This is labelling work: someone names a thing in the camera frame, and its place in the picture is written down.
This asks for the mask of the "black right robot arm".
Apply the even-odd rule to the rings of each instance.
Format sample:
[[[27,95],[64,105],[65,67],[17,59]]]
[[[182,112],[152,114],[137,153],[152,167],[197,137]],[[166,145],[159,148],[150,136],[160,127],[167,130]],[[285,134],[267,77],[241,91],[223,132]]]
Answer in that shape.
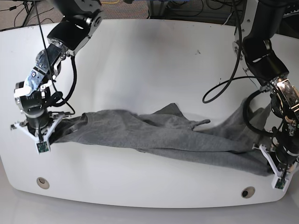
[[[47,35],[48,47],[36,57],[36,63],[25,81],[17,83],[14,98],[26,116],[24,123],[16,122],[12,129],[21,129],[36,143],[46,142],[67,112],[49,112],[48,107],[61,107],[68,103],[77,83],[75,55],[91,39],[102,22],[102,3],[99,0],[52,0],[51,4],[63,15],[62,20]],[[67,57],[73,66],[70,92],[50,92]]]

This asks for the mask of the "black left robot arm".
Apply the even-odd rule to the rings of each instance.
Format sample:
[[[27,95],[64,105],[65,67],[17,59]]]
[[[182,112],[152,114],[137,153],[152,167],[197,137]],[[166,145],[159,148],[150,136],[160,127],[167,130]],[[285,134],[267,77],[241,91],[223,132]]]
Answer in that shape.
[[[273,128],[268,135],[278,141],[273,163],[282,172],[280,180],[286,179],[299,156],[299,92],[289,81],[289,70],[275,54],[271,38],[286,9],[296,3],[295,0],[247,0],[235,32],[245,73],[253,75],[263,91],[270,91],[271,109],[282,120],[282,127]]]

